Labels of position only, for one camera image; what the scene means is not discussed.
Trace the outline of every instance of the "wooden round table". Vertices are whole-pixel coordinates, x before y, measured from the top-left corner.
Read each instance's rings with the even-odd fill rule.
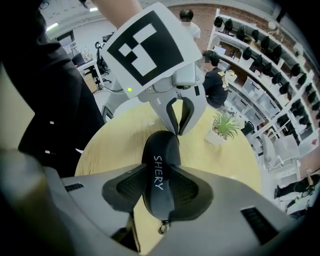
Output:
[[[173,105],[181,119],[182,101]],[[212,125],[215,110],[207,107],[196,126],[179,136],[183,166],[232,178],[257,192],[261,190],[260,171],[254,152],[242,132],[223,145],[212,145],[204,137]],[[135,106],[108,121],[91,139],[79,160],[75,175],[106,172],[141,163],[145,143],[156,131],[167,130],[149,103]],[[151,216],[142,197],[134,208],[136,232],[142,255],[163,237],[161,222]]]

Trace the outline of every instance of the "white planter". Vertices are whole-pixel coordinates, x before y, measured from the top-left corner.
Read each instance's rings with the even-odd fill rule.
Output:
[[[220,137],[218,134],[216,134],[214,131],[210,130],[207,135],[204,137],[204,139],[211,143],[212,145],[221,145],[226,143],[227,141]]]

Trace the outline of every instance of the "person in white shirt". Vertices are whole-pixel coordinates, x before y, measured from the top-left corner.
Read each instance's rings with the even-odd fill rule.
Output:
[[[201,35],[200,28],[191,22],[192,18],[194,17],[194,12],[192,10],[182,10],[180,11],[180,21],[181,25],[189,32],[192,38],[199,39]]]

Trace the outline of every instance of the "black t-shirt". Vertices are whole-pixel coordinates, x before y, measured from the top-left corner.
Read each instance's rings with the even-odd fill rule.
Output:
[[[225,73],[218,67],[206,73],[203,83],[208,103],[214,108],[220,108],[228,96],[228,82]]]

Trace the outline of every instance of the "black shoe on shelf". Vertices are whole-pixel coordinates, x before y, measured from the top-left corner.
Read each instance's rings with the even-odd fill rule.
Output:
[[[279,197],[279,189],[280,189],[280,187],[277,185],[276,189],[274,190],[274,199]]]

